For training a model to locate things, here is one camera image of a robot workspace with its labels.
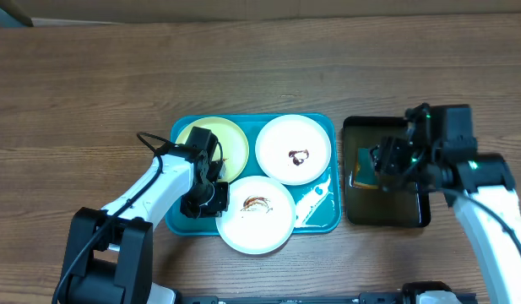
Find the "blue tray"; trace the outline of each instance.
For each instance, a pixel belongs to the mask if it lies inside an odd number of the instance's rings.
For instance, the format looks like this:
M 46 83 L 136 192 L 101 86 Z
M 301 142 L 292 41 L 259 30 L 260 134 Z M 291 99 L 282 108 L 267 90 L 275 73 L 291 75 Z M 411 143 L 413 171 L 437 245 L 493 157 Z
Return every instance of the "blue tray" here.
M 237 124 L 247 136 L 249 141 L 249 159 L 245 169 L 236 180 L 246 176 L 266 176 L 257 163 L 254 146 L 257 136 L 263 126 L 272 119 L 285 114 L 247 114 L 247 115 L 216 115 Z M 296 213 L 298 217 L 307 211 L 307 216 L 302 216 L 296 221 L 293 233 L 328 233 L 341 221 L 341 197 L 339 186 L 339 173 L 337 161 L 337 147 L 335 145 L 335 128 L 331 120 L 322 114 L 302 114 L 318 122 L 326 131 L 331 142 L 331 160 L 326 171 L 316 180 L 300 186 L 286 186 L 296 201 Z M 187 116 L 178 120 L 170 133 L 170 141 L 174 142 L 180 132 L 191 122 L 202 116 Z M 218 236 L 215 219 L 189 219 L 179 211 L 180 204 L 174 204 L 166 213 L 168 228 L 180 236 Z

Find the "yellow plate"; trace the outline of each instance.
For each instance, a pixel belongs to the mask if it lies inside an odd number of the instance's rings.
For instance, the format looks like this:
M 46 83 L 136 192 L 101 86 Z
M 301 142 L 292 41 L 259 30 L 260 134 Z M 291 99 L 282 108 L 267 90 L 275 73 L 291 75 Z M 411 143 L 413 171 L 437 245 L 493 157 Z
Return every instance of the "yellow plate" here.
M 226 173 L 220 182 L 232 182 L 242 173 L 249 159 L 249 142 L 247 136 L 234 122 L 221 117 L 204 117 L 191 122 L 179 134 L 176 144 L 185 144 L 193 127 L 207 128 L 211 130 L 223 146 L 223 158 L 225 159 Z M 219 160 L 219 147 L 211 160 Z

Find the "wooden surface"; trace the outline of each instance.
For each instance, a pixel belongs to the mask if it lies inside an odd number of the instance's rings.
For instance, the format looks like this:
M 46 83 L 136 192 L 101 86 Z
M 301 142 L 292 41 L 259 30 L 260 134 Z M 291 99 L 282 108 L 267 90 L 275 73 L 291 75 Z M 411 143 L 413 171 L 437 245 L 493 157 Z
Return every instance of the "wooden surface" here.
M 504 155 L 521 198 L 521 14 L 0 30 L 0 302 L 50 301 L 73 214 L 111 202 L 151 162 L 137 131 L 166 136 L 191 114 L 315 111 L 339 130 L 424 101 L 471 104 L 481 151 Z M 162 223 L 154 281 L 236 297 L 442 280 L 488 301 L 453 211 L 436 194 L 431 212 L 423 231 L 344 217 L 264 258 Z

